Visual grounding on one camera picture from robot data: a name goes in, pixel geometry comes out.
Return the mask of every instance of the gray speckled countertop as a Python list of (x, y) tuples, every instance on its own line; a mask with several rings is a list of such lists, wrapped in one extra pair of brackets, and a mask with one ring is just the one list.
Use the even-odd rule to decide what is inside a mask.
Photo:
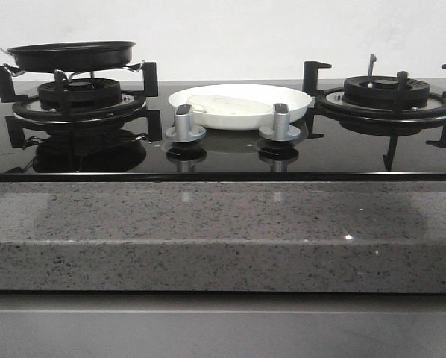
[(0, 290), (446, 292), (446, 182), (0, 183)]

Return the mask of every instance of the white wall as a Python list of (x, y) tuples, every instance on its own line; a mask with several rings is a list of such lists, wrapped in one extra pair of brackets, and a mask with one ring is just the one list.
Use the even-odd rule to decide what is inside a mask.
[(157, 61), (163, 80), (300, 78), (305, 60), (344, 78), (371, 52), (376, 73), (446, 77), (446, 0), (0, 1), (5, 48), (90, 40), (135, 41), (134, 62)]

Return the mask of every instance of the food on plate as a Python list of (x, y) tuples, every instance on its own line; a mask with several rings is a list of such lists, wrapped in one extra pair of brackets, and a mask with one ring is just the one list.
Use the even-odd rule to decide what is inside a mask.
[(272, 113), (272, 106), (249, 99), (227, 97), (225, 95), (192, 95), (186, 101), (193, 110), (202, 113), (221, 115), (252, 115)]

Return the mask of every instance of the glass stovetop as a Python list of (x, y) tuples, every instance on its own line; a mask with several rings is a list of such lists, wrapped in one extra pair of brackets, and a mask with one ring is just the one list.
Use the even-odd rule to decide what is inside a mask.
[[(433, 92), (446, 90), (434, 87)], [(301, 81), (266, 81), (265, 84), (300, 89)], [(35, 95), (37, 84), (27, 83), (24, 92)], [(48, 180), (446, 180), (446, 126), (422, 129), (412, 135), (375, 135), (346, 129), (335, 119), (314, 114), (293, 123), (307, 132), (293, 149), (268, 153), (257, 131), (207, 130), (197, 148), (184, 155), (168, 153), (162, 133), (173, 124), (167, 98), (173, 92), (202, 83), (162, 82), (160, 96), (148, 98), (153, 121), (160, 114), (161, 127), (148, 127), (146, 118), (134, 119), (122, 128), (124, 136), (150, 133), (152, 143), (135, 142), (122, 151), (84, 155), (71, 159), (49, 156), (42, 145), (13, 148), (6, 124), (12, 104), (0, 102), (0, 181)], [(342, 80), (321, 85), (340, 87)], [(138, 89), (138, 82), (122, 88)], [(24, 129), (24, 137), (51, 142), (44, 131)]]

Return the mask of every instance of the black glass cooktop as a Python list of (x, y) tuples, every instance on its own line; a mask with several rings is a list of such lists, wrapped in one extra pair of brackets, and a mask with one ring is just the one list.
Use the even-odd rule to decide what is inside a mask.
[[(442, 85), (432, 86), (433, 92), (446, 90), (446, 81), (438, 83)], [(38, 84), (23, 83), (16, 91), (35, 95)], [(309, 109), (293, 123), (306, 134), (293, 146), (271, 145), (257, 131), (211, 129), (194, 145), (172, 146), (163, 135), (174, 121), (167, 99), (202, 84), (162, 82), (160, 96), (148, 98), (142, 117), (105, 134), (76, 131), (72, 140), (59, 130), (21, 128), (13, 120), (12, 104), (0, 102), (0, 181), (446, 180), (446, 122), (427, 129), (367, 127)], [(341, 84), (332, 81), (320, 88)], [(138, 87), (137, 82), (122, 83), (128, 90)], [(151, 142), (143, 140), (144, 134)]]

